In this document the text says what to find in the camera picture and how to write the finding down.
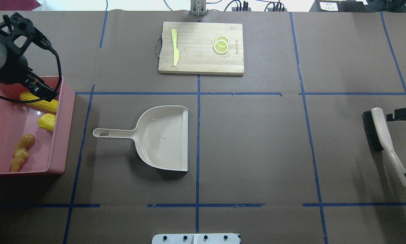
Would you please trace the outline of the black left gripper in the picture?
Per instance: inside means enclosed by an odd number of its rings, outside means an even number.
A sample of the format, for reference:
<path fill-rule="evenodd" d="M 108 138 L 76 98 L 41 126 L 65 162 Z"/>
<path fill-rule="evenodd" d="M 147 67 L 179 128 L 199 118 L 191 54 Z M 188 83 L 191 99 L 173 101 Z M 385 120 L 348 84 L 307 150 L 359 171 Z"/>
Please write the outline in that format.
<path fill-rule="evenodd" d="M 53 89 L 33 73 L 24 56 L 31 44 L 44 50 L 52 49 L 50 41 L 30 19 L 19 13 L 3 15 L 3 22 L 0 23 L 0 82 L 27 85 L 32 95 L 51 102 L 59 95 L 59 79 Z"/>

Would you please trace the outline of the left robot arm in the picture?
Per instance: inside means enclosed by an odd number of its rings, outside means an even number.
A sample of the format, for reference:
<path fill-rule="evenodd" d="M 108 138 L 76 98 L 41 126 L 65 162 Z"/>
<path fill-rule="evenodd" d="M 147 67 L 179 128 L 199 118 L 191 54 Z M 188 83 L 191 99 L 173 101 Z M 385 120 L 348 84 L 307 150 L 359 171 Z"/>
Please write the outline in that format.
<path fill-rule="evenodd" d="M 3 15 L 0 23 L 0 83 L 5 85 L 20 84 L 36 99 L 21 101 L 0 95 L 0 99 L 13 103 L 29 104 L 40 101 L 51 102 L 59 95 L 63 77 L 61 62 L 57 51 L 49 39 L 40 32 L 33 22 L 15 12 L 11 16 Z M 55 88 L 51 88 L 34 74 L 24 56 L 31 44 L 50 51 L 56 58 L 59 80 Z"/>

